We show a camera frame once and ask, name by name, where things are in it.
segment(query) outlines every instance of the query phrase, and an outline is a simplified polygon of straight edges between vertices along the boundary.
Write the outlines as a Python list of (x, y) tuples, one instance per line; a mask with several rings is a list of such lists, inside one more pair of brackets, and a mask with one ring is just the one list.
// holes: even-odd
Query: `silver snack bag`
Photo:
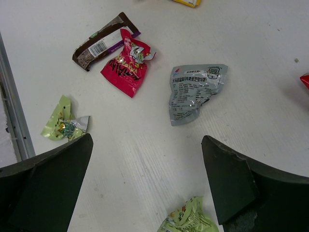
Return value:
[(172, 126), (197, 119), (200, 107), (218, 94), (225, 83), (224, 64), (182, 65), (174, 67), (170, 75), (172, 94), (169, 115)]

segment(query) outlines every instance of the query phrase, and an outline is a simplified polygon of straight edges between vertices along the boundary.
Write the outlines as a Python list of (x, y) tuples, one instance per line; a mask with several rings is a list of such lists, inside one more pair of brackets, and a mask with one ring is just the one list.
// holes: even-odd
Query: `brown candy bar wrapper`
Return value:
[(73, 54), (73, 60), (86, 71), (90, 65), (105, 58), (110, 53), (124, 45), (120, 29), (125, 28), (135, 38), (140, 35), (139, 30), (129, 20), (125, 13), (120, 13), (109, 24), (89, 37), (89, 39), (77, 48)]

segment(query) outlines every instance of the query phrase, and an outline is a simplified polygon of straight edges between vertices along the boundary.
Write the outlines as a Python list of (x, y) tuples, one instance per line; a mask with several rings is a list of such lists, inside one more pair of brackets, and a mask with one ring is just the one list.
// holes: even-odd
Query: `yellow object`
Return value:
[(173, 0), (173, 1), (185, 4), (191, 7), (196, 7), (201, 2), (201, 0)]

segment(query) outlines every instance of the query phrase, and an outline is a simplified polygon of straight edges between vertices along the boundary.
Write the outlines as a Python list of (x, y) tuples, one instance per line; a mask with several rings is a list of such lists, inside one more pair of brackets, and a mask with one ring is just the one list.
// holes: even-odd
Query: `purple wrapper edge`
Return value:
[[(140, 32), (137, 31), (137, 32), (135, 32), (134, 34), (132, 34), (132, 37), (135, 38), (135, 37), (137, 37), (137, 36), (139, 36), (139, 35), (140, 35)], [(110, 47), (110, 48), (108, 49), (108, 51), (109, 51), (110, 53), (112, 53), (112, 52), (116, 51), (119, 47), (122, 47), (123, 45), (124, 45), (124, 42), (123, 42), (123, 41), (120, 41), (119, 43), (117, 43), (117, 44), (115, 44), (114, 46)]]

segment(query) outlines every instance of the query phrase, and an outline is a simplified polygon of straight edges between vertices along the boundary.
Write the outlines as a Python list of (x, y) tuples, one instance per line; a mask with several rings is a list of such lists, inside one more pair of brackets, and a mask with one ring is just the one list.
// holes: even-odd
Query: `barcode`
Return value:
[(94, 57), (97, 57), (100, 55), (102, 52), (105, 52), (107, 50), (107, 46), (103, 40), (100, 40), (96, 42), (94, 45), (88, 48), (89, 52), (91, 55)]

